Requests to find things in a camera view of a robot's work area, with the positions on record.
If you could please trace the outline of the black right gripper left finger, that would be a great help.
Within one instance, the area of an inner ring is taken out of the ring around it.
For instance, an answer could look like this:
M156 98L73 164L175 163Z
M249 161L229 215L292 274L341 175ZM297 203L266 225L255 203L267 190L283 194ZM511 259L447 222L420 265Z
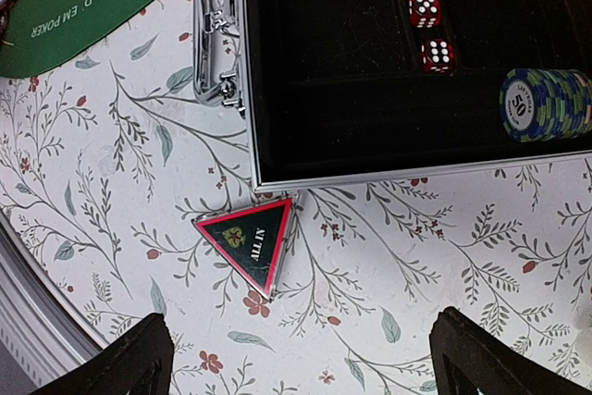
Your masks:
M36 389L43 394L168 394L174 344L165 317L147 315L89 362Z

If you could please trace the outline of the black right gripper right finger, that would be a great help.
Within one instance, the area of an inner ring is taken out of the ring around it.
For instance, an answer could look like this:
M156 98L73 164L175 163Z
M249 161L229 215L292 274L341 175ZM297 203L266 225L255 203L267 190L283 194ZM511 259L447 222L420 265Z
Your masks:
M454 307L438 314L429 334L439 394L588 394L528 360Z

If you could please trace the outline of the green and red chip stack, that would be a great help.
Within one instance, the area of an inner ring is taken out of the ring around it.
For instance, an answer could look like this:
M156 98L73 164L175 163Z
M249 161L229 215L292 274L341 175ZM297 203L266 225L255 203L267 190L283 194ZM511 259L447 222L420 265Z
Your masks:
M4 41L4 37L8 28L9 18L12 9L15 7L18 0L1 0L1 24L0 24L0 37L1 42Z

